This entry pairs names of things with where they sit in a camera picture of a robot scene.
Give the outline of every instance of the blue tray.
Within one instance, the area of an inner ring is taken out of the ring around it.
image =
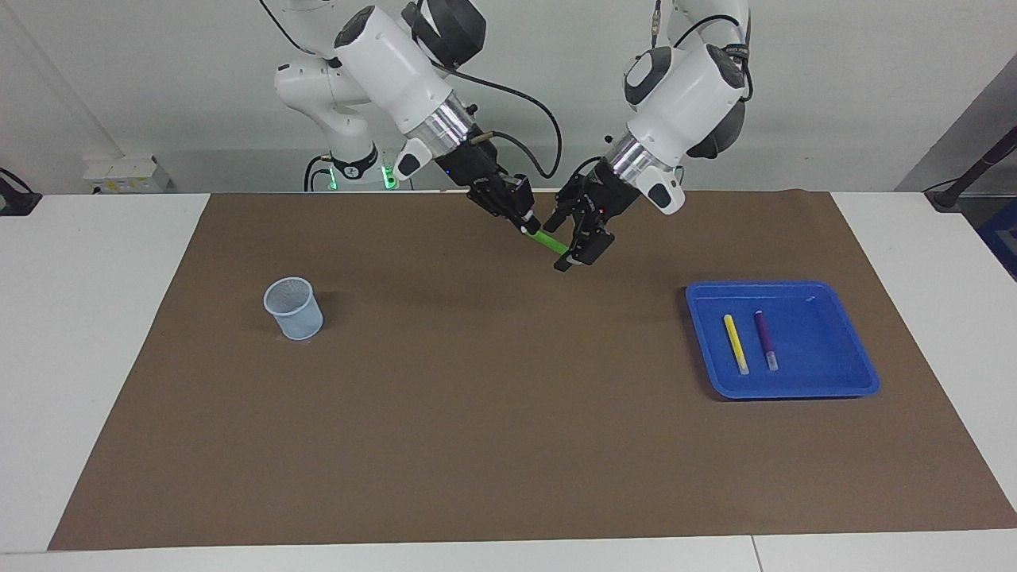
[[[713,387],[729,399],[862,397],[880,390],[836,292],[821,282],[700,282],[685,292]],[[754,316],[763,310],[778,371],[770,371]],[[734,318],[749,361],[738,371],[724,329]]]

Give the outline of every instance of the white tabletop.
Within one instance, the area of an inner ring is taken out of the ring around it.
[[[1006,492],[1017,498],[1017,284],[917,194],[835,195]],[[0,570],[1017,570],[1017,530],[658,540],[46,550],[206,195],[50,196],[0,219]]]

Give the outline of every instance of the black stand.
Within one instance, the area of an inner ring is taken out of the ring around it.
[[[1010,129],[1000,142],[996,144],[993,149],[985,154],[984,157],[978,160],[966,173],[961,175],[957,182],[955,182],[950,188],[944,190],[943,192],[929,191],[925,196],[929,202],[933,204],[933,207],[941,213],[952,213],[954,212],[954,207],[957,206],[957,199],[960,195],[970,187],[974,181],[978,180],[978,177],[985,174],[985,171],[991,169],[994,165],[1003,161],[1007,155],[1013,152],[1014,148],[1017,148],[1017,127]]]
[[[3,196],[6,207],[0,210],[0,217],[27,217],[42,201],[38,192],[18,192],[10,183],[0,177],[0,196]]]

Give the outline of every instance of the plastic cup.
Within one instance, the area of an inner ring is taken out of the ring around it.
[[[303,278],[284,278],[270,286],[264,309],[279,323],[283,335],[296,342],[314,337],[324,324],[314,288]]]

